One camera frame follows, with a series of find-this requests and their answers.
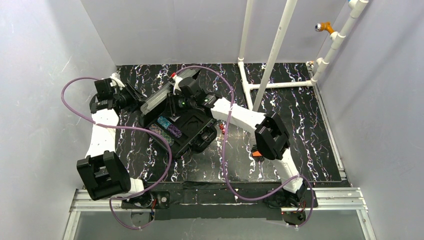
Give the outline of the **purple poker chip stack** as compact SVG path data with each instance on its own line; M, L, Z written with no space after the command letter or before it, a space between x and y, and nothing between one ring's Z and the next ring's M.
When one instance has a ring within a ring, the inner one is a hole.
M170 125L167 129L178 139L183 135L183 133L174 125Z

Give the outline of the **dark blue poker chip stack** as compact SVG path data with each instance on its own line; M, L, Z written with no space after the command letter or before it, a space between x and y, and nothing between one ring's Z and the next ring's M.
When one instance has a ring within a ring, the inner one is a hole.
M158 134L158 135L160 135L160 136L162 136L166 141L167 141L167 143L170 145L170 146L172 146L173 144L174 144L174 139L170 136L170 135L168 135L161 127L159 127L158 125L156 125L156 124L151 124L150 126L149 126L149 130L151 130L152 132L154 132L154 133L156 133L156 134Z

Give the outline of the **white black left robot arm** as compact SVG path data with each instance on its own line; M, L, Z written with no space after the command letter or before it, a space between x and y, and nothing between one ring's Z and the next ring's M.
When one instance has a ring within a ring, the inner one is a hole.
M117 76L97 80L96 95L89 103L94 120L90 145L76 168L92 200L129 197L145 189L140 179L130 177L116 153L116 129L122 109L139 106L140 93Z

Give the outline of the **black poker set case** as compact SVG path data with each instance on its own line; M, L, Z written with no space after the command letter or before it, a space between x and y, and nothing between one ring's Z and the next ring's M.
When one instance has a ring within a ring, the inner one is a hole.
M183 77L193 77L197 80L201 69L193 67L182 70L177 73ZM164 144L158 137L152 138L164 148L170 148L173 159L178 159L186 152L199 154L203 152L217 137L217 129L215 128L216 120L206 116L201 111L191 109L178 117L170 117L168 114L169 106L167 102L167 95L173 91L173 86L168 81L158 91L146 99L145 104L140 108L139 124L141 127L148 129L152 124L161 127L169 136L174 140L174 144ZM163 128L158 122L157 118L163 116L167 118L172 125L176 126L181 132L182 136L176 138L168 129Z

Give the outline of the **teal poker chip stack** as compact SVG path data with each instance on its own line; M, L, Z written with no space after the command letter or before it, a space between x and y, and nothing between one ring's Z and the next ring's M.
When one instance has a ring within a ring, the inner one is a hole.
M164 129L169 129L170 128L170 126L172 125L172 123L166 118L166 117L163 117L163 116L159 116L158 118L157 118L157 122L164 128Z

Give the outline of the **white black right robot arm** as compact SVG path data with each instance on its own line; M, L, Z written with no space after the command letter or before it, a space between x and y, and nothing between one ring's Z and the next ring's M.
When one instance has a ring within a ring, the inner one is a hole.
M226 120L253 135L254 151L272 162L286 195L300 200L308 185L301 177L290 149L290 134L281 117L275 113L261 113L241 107L213 92L205 92L194 77L174 74L170 83L176 100L171 112L197 109L214 120Z

